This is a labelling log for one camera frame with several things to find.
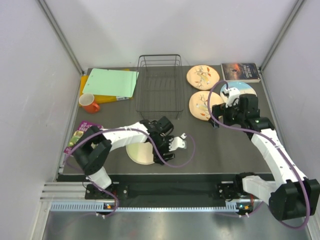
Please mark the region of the green paper folder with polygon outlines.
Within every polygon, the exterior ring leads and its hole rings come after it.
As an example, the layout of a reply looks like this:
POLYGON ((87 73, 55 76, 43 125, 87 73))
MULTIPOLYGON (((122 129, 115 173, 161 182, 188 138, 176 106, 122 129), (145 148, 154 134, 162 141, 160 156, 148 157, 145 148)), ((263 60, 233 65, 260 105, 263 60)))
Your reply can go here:
POLYGON ((82 93, 131 98, 138 76, 138 71, 93 68, 82 93))

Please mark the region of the purple treehouse book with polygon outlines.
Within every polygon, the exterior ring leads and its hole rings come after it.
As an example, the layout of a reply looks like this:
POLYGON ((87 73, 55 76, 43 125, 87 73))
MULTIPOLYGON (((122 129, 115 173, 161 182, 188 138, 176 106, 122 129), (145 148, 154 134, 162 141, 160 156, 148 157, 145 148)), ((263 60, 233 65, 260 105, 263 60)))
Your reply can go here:
POLYGON ((66 148, 64 149, 64 154, 69 154, 72 150, 73 146, 77 143, 77 141, 83 136, 83 134, 92 126, 97 126, 99 129, 102 129, 103 126, 100 124, 91 123, 88 121, 82 121, 77 127, 76 131, 71 136, 66 148))

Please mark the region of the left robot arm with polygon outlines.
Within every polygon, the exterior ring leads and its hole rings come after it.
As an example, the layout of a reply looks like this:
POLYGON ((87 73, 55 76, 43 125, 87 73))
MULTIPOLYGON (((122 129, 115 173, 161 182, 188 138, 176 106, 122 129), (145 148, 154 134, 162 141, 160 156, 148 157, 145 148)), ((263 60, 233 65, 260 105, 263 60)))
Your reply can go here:
POLYGON ((97 185, 97 194, 106 199, 114 191, 112 180, 104 168, 109 153, 131 144, 154 143, 151 152, 153 161, 163 165, 175 157, 170 153, 173 129, 174 125, 165 116, 159 120, 143 119, 130 126, 108 130, 91 126, 71 149, 71 155, 84 175, 97 185))

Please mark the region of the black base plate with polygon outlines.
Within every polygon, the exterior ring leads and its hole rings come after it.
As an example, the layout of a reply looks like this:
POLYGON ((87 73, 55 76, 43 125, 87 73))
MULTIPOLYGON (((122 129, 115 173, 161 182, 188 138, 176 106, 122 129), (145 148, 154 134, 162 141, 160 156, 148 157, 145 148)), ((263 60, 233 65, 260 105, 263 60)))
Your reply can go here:
POLYGON ((133 200, 138 197, 174 196, 208 197, 210 199, 231 201, 247 198, 248 195, 236 191, 232 182, 120 182, 111 183, 103 189, 90 183, 86 187, 86 199, 107 199, 115 195, 120 201, 133 200))

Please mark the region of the blue and white plate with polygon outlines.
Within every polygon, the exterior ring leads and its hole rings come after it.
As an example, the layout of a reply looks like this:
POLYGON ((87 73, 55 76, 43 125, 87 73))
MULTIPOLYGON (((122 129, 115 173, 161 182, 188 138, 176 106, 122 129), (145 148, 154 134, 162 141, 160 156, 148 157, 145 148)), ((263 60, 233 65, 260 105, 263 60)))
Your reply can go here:
MULTIPOLYGON (((241 94, 253 94, 257 95, 256 91, 247 83, 240 81, 228 82, 230 88, 237 88, 241 94)), ((227 101, 227 97, 223 94, 223 91, 226 89, 226 84, 224 84, 220 89, 220 97, 224 102, 227 101)))

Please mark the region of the aluminium front rail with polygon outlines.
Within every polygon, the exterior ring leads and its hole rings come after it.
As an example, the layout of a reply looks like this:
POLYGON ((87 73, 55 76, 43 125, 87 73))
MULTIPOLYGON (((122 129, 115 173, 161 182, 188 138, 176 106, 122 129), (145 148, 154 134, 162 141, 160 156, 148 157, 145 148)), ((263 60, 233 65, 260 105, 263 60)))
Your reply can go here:
POLYGON ((86 194, 81 182, 48 182, 44 184, 40 200, 42 201, 77 201, 86 194))

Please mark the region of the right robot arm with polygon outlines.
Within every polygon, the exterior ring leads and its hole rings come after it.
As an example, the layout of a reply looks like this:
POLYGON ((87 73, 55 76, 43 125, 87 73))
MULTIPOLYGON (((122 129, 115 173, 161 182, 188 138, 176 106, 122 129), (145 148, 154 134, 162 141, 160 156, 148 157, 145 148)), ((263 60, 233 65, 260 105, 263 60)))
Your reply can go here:
POLYGON ((239 198, 252 194, 265 202, 278 221, 313 216, 320 196, 320 184, 308 179, 299 170, 281 144, 269 118, 260 116, 259 100, 255 94, 241 94, 235 88, 224 90, 226 102, 213 105, 212 124, 219 127, 216 118, 223 118, 223 126, 247 134, 259 150, 274 178, 274 183, 246 172, 236 176, 233 192, 239 198))

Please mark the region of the dark paperback book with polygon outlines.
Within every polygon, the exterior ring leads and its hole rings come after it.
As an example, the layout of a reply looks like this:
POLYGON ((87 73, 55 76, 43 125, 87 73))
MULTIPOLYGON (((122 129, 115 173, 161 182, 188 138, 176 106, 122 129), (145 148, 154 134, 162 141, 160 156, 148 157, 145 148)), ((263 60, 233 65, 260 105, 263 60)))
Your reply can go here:
POLYGON ((222 63, 223 79, 227 82, 259 83, 261 74, 255 63, 222 63))

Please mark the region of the orange mug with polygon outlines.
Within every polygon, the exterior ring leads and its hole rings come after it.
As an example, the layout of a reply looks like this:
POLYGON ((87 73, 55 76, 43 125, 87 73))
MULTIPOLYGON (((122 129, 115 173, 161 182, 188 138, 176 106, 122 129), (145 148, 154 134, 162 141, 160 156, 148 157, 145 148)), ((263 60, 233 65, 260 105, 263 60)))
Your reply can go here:
POLYGON ((87 113, 95 114, 100 111, 100 106, 96 103, 95 96, 91 93, 82 94, 78 99, 78 103, 87 113))

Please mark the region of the yellow folder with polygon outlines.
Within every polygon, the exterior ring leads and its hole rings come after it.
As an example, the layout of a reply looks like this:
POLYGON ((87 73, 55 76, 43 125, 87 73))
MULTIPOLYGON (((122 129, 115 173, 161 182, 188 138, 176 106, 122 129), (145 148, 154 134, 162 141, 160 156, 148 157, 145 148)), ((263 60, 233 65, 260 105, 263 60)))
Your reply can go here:
MULTIPOLYGON (((88 78, 89 78, 88 75, 83 75, 80 78, 79 96, 83 95, 83 90, 84 90, 84 87, 85 87, 85 84, 86 84, 88 78)), ((132 97, 109 96, 109 95, 94 95, 94 97, 95 97, 95 100, 98 104, 112 103, 112 102, 132 99, 132 97)))

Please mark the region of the cream plate with sprig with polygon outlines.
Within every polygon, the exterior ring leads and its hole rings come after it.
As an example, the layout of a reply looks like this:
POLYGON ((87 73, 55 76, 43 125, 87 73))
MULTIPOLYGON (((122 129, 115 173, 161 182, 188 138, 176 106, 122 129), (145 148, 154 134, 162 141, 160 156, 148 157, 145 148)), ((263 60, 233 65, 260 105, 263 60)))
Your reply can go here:
POLYGON ((153 146, 150 142, 133 143, 126 146, 128 157, 140 165, 154 164, 153 146))

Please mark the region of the bird plate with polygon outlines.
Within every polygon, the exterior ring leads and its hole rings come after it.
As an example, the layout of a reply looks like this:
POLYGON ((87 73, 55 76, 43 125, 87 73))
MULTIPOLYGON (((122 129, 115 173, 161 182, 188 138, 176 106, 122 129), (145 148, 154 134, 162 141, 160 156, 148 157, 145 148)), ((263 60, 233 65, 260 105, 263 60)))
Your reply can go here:
MULTIPOLYGON (((208 111, 208 96, 209 91, 197 91, 189 99, 189 111, 193 117, 202 120, 208 121, 211 116, 208 111)), ((217 94, 212 93, 210 95, 210 109, 213 105, 223 104, 223 99, 217 94)))
POLYGON ((220 75, 208 65, 195 65, 187 72, 186 80, 194 88, 207 91, 220 80, 220 75))

